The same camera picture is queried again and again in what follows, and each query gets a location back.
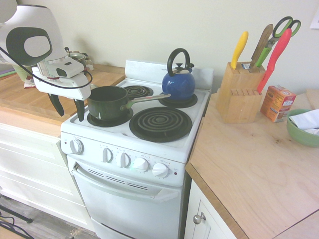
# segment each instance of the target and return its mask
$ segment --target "control knob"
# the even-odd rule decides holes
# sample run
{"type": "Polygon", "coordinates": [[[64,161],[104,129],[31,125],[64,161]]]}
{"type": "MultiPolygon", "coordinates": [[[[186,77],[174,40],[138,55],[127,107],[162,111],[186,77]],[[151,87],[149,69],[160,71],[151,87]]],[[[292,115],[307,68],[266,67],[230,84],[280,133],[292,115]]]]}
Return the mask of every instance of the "control knob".
{"type": "Polygon", "coordinates": [[[145,172],[149,168],[149,163],[143,158],[137,158],[134,160],[133,168],[139,172],[145,172]]]}
{"type": "Polygon", "coordinates": [[[83,143],[77,138],[70,141],[70,147],[71,147],[72,153],[74,154],[81,154],[84,148],[83,143]]]}
{"type": "Polygon", "coordinates": [[[113,153],[109,148],[104,148],[102,152],[102,162],[109,163],[113,159],[113,153]]]}
{"type": "Polygon", "coordinates": [[[152,169],[152,173],[156,177],[164,178],[168,175],[168,168],[166,167],[165,164],[157,163],[154,165],[152,169]]]}
{"type": "Polygon", "coordinates": [[[131,162],[130,157],[126,153],[116,155],[116,166],[120,168],[127,167],[131,162]]]}

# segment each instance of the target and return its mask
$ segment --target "floor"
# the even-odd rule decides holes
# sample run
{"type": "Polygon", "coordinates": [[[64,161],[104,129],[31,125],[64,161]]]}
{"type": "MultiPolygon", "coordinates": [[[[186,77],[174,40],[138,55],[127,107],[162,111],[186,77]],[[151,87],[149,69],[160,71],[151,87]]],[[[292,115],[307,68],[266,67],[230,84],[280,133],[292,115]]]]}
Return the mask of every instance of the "floor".
{"type": "MultiPolygon", "coordinates": [[[[87,229],[59,219],[55,216],[32,208],[23,203],[0,194],[0,205],[7,207],[27,218],[32,218],[33,222],[28,224],[25,221],[14,217],[15,225],[26,230],[35,239],[99,239],[96,234],[87,229]]],[[[4,217],[12,217],[11,214],[1,210],[4,217]]]]}

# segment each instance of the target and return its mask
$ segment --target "orange box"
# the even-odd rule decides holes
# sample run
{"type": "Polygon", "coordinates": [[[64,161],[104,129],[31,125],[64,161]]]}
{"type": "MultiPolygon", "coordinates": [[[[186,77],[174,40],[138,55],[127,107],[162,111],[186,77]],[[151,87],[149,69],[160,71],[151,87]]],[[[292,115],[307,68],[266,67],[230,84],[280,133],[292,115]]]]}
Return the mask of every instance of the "orange box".
{"type": "Polygon", "coordinates": [[[272,122],[282,122],[286,119],[296,94],[281,86],[268,87],[260,112],[272,122]]]}

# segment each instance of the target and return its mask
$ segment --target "wooden knife block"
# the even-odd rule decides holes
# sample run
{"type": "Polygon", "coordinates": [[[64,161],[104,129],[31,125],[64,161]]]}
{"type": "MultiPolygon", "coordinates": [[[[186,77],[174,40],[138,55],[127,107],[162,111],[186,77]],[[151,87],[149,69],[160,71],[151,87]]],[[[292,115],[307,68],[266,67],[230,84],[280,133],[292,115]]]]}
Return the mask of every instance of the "wooden knife block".
{"type": "Polygon", "coordinates": [[[265,69],[263,66],[244,69],[242,63],[249,62],[238,62],[235,70],[227,63],[219,90],[216,108],[225,123],[251,123],[260,108],[262,94],[256,89],[265,69]]]}

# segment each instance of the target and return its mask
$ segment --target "red knife handle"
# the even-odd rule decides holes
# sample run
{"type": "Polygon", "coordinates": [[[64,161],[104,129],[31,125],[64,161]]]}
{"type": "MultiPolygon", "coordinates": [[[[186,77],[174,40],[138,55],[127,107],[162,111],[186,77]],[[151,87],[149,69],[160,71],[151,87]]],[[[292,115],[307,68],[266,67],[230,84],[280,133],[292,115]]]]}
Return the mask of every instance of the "red knife handle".
{"type": "Polygon", "coordinates": [[[291,28],[288,28],[284,34],[280,37],[273,53],[271,54],[271,57],[269,59],[268,65],[267,65],[267,69],[271,69],[272,71],[275,70],[275,64],[278,60],[278,58],[280,57],[280,55],[283,53],[283,51],[286,49],[286,46],[288,45],[288,42],[291,38],[291,28]]]}
{"type": "Polygon", "coordinates": [[[271,54],[271,57],[269,59],[268,65],[267,65],[267,70],[266,73],[264,75],[264,78],[262,79],[262,81],[259,83],[258,87],[257,87],[257,91],[259,93],[262,92],[263,88],[265,87],[267,81],[269,80],[271,74],[273,73],[273,71],[275,70],[275,65],[276,62],[278,60],[278,58],[280,57],[280,55],[283,53],[283,51],[285,50],[286,46],[288,45],[290,38],[292,35],[292,31],[290,28],[288,28],[284,34],[280,37],[273,53],[271,54]]]}

